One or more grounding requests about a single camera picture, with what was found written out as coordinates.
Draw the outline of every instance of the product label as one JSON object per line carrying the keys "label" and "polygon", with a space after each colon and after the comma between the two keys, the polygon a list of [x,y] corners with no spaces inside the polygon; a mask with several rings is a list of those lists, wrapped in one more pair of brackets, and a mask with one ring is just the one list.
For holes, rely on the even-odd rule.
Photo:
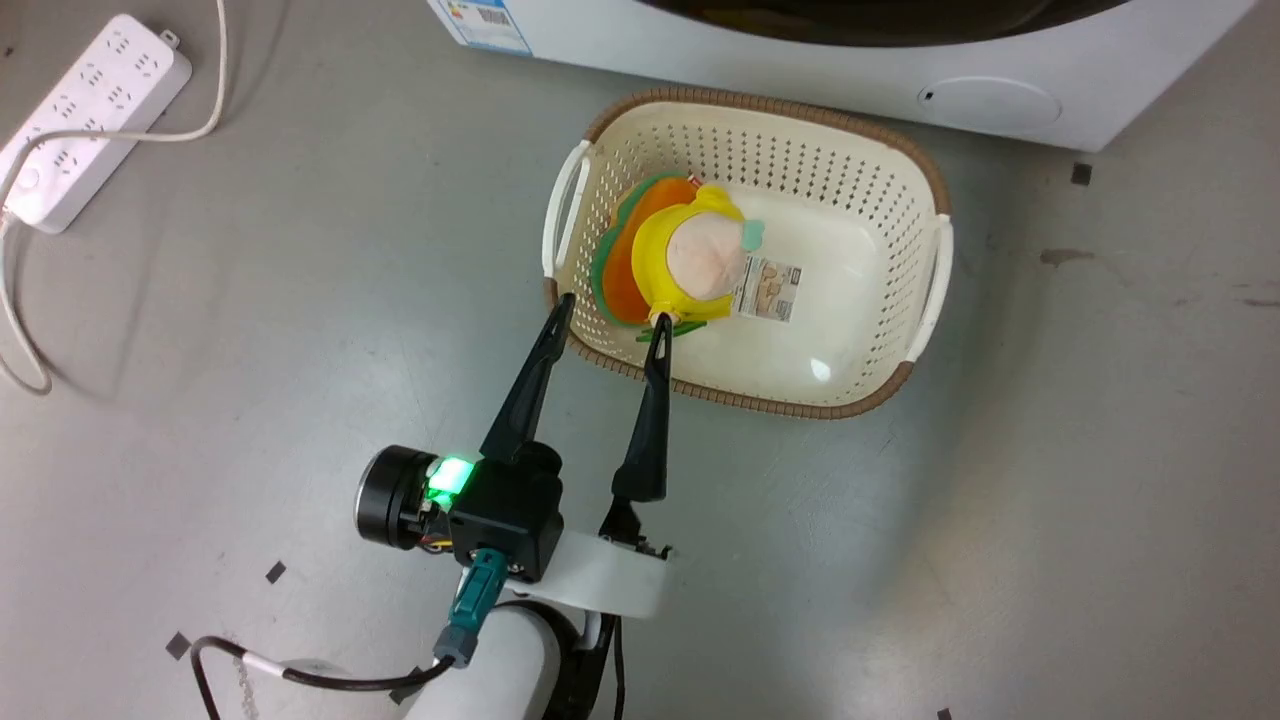
{"label": "product label", "polygon": [[520,35],[516,20],[502,0],[439,0],[462,40],[471,47],[502,50],[517,55],[532,55],[525,36]]}
{"label": "product label", "polygon": [[795,265],[748,256],[742,283],[733,290],[733,314],[790,323],[800,275]]}

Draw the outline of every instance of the laundry basket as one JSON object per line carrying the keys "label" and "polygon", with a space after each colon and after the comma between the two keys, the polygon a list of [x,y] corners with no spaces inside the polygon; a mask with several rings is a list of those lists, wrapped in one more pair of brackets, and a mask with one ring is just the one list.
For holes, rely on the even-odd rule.
{"label": "laundry basket", "polygon": [[591,259],[618,199],[663,172],[724,187],[764,220],[754,255],[795,270],[786,322],[714,320],[675,340],[677,392],[801,418],[865,413],[906,382],[951,275],[950,201],[906,137],[819,108],[710,90],[627,97],[588,128],[556,178],[543,228],[548,301],[579,297],[571,346],[641,377],[648,345],[611,324]]}

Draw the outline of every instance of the white washing machine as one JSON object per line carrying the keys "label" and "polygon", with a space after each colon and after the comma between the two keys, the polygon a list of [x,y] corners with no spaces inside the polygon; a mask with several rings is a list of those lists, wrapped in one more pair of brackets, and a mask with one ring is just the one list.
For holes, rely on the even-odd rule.
{"label": "white washing machine", "polygon": [[463,45],[1097,151],[1256,0],[428,0]]}

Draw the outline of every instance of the barcode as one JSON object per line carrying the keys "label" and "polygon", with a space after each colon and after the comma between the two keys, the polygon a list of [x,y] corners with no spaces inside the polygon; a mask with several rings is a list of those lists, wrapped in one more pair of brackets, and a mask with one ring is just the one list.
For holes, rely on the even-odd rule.
{"label": "barcode", "polygon": [[507,13],[502,10],[489,10],[488,8],[476,8],[480,13],[480,19],[494,26],[507,26],[511,27],[511,20],[507,18]]}

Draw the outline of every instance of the dark glass door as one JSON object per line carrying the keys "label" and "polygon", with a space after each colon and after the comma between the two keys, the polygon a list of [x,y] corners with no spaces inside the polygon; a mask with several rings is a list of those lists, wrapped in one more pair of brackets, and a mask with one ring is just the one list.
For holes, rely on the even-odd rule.
{"label": "dark glass door", "polygon": [[640,0],[714,26],[797,42],[909,47],[979,42],[1101,13],[1126,0]]}

